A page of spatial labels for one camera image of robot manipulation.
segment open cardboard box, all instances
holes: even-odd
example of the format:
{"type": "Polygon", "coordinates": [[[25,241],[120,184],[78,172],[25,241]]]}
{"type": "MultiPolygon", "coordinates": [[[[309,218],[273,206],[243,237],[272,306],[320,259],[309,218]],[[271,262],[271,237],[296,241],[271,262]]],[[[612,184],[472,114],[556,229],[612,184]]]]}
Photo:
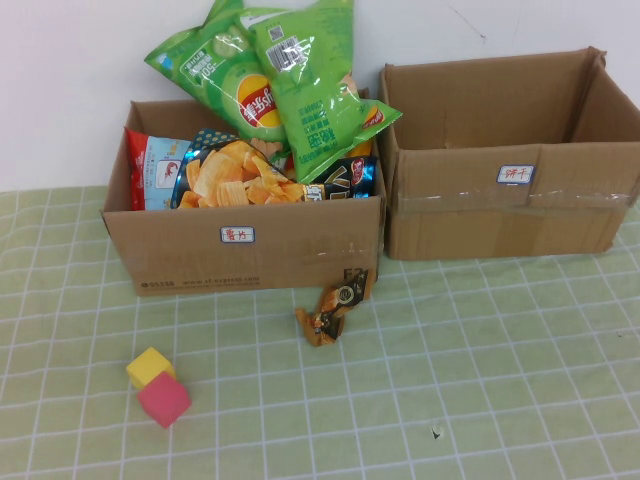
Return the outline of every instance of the open cardboard box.
{"type": "MultiPolygon", "coordinates": [[[[184,140],[206,127],[236,133],[195,101],[132,102],[126,126],[184,140]]],[[[380,165],[374,197],[290,205],[133,212],[130,183],[123,135],[103,219],[138,295],[328,286],[377,269],[380,165]]]]}
{"type": "Polygon", "coordinates": [[[594,48],[396,67],[380,137],[392,258],[603,252],[640,189],[640,112],[594,48]]]}

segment white wall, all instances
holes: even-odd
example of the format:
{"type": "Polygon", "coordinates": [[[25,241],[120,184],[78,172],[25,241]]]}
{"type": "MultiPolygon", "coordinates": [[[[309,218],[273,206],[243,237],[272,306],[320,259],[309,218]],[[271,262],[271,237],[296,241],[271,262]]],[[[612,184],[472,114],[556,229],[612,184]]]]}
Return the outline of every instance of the white wall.
{"type": "MultiPolygon", "coordinates": [[[[303,6],[307,0],[248,0],[303,6]]],[[[355,75],[385,62],[608,50],[640,104],[637,0],[356,0],[355,75]]],[[[0,0],[0,191],[106,184],[129,100],[186,98],[143,63],[210,0],[0,0]]]]}

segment green chip bag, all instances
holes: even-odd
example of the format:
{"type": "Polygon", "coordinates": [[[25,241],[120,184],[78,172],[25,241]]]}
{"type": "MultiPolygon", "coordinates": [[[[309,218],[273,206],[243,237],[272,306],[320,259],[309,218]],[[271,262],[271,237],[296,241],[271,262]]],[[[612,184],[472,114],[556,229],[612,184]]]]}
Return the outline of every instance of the green chip bag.
{"type": "Polygon", "coordinates": [[[355,146],[400,117],[363,100],[351,77],[353,0],[318,0],[303,10],[240,14],[269,79],[294,153],[309,183],[355,146]]]}
{"type": "Polygon", "coordinates": [[[238,129],[260,150],[285,148],[286,134],[258,58],[235,25],[242,0],[217,0],[207,21],[180,32],[145,62],[238,129]]]}

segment cube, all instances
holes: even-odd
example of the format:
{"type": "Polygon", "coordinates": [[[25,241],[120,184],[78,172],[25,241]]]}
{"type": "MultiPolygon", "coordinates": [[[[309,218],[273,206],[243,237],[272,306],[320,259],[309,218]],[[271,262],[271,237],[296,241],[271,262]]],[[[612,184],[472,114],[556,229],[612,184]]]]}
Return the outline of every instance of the cube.
{"type": "Polygon", "coordinates": [[[138,401],[163,428],[169,428],[191,406],[187,389],[167,372],[138,392],[138,401]]]}
{"type": "Polygon", "coordinates": [[[176,372],[171,362],[153,347],[148,348],[127,366],[127,373],[133,386],[138,390],[145,388],[162,372],[176,378],[176,372]]]}

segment candy wrapper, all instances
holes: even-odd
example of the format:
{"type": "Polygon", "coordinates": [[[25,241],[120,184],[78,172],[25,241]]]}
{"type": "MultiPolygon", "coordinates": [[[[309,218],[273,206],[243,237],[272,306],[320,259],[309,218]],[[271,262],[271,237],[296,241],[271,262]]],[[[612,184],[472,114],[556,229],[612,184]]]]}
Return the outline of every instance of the candy wrapper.
{"type": "Polygon", "coordinates": [[[297,308],[296,319],[309,343],[314,347],[336,343],[344,329],[345,314],[369,298],[374,282],[375,275],[367,270],[340,287],[326,290],[314,314],[297,308]]]}

